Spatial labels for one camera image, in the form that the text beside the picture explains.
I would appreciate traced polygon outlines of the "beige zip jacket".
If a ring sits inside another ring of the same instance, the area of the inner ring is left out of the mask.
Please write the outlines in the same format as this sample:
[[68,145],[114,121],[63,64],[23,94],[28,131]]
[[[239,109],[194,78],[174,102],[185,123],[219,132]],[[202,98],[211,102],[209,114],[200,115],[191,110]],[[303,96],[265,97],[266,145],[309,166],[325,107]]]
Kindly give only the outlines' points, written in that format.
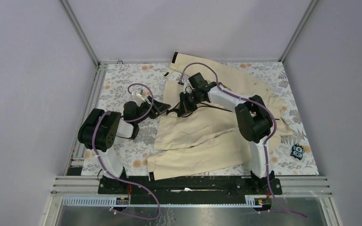
[[[201,73],[209,81],[218,80],[240,96],[259,95],[277,120],[275,135],[267,149],[274,151],[283,136],[292,129],[281,116],[284,100],[273,97],[270,87],[254,75],[212,60],[175,54],[169,71],[185,72],[191,76]],[[199,108],[191,116],[176,113],[162,116],[159,121],[154,149],[158,154],[148,157],[148,171],[155,180],[187,176],[234,167],[242,163],[260,165],[249,143],[242,137],[235,113]]]

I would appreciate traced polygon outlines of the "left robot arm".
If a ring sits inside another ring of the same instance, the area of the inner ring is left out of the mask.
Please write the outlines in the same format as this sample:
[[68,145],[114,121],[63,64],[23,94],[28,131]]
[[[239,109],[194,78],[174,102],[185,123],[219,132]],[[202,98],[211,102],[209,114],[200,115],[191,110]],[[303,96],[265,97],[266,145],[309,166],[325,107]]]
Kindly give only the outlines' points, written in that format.
[[134,140],[139,133],[139,123],[147,118],[156,119],[171,108],[151,96],[128,101],[123,112],[94,108],[79,128],[77,139],[87,149],[93,150],[101,165],[103,175],[110,178],[109,187],[117,194],[127,189],[122,177],[124,167],[114,149],[116,138]]

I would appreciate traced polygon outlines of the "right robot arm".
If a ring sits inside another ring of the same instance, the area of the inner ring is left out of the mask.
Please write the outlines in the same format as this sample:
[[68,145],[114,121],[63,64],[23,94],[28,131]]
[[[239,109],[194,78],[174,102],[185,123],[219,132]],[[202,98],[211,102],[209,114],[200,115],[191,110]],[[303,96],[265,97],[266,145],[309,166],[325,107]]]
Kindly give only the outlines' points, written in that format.
[[208,82],[200,73],[188,79],[190,91],[179,94],[177,116],[182,117],[197,110],[197,105],[203,102],[222,106],[235,113],[238,129],[242,137],[249,142],[253,158],[251,163],[251,187],[258,194],[265,193],[274,179],[269,168],[268,148],[269,139],[276,131],[275,118],[265,107],[262,98],[240,96],[226,89],[219,82]]

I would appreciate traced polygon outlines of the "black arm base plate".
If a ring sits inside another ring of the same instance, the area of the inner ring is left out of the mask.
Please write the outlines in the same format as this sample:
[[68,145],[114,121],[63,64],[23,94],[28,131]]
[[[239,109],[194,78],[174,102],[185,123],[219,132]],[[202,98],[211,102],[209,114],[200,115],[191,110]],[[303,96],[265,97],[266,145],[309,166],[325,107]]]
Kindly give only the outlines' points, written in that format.
[[150,181],[147,176],[130,176],[132,184],[103,177],[98,194],[125,195],[131,204],[156,204],[147,187],[161,205],[246,204],[247,197],[266,198],[268,186],[259,186],[250,176],[189,176]]

